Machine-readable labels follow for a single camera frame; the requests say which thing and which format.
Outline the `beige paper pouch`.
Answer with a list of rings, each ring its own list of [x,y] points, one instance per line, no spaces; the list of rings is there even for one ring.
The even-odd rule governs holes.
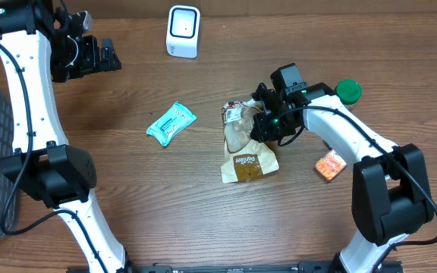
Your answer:
[[[252,99],[223,105],[225,161],[221,174],[224,184],[255,180],[279,169],[275,153],[250,136],[253,116],[261,112],[262,106]]]

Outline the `orange Kleenex tissue pack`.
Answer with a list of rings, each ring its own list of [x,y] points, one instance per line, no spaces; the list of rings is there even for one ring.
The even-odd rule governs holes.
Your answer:
[[[316,172],[328,183],[333,181],[346,167],[347,162],[333,149],[315,164]]]

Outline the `green lid jar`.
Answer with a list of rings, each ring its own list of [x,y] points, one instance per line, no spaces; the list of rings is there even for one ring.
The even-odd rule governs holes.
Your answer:
[[[344,105],[353,105],[362,96],[362,87],[355,80],[345,79],[337,84],[335,92]]]

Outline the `teal wet wipes pack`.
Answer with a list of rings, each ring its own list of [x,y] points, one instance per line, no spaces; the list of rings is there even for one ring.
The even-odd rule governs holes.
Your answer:
[[[154,137],[163,147],[166,147],[176,135],[195,120],[195,114],[180,102],[175,102],[163,116],[147,128],[146,134]]]

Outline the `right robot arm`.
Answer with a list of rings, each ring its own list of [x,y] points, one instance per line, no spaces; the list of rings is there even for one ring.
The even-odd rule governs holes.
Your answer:
[[[339,86],[309,85],[296,64],[279,67],[272,88],[260,83],[252,98],[261,106],[251,138],[294,140],[303,130],[323,139],[352,169],[351,213],[357,231],[330,262],[300,262],[300,272],[401,272],[388,254],[409,246],[407,237],[437,218],[426,162],[414,144],[399,146],[367,127],[348,109],[354,99]]]

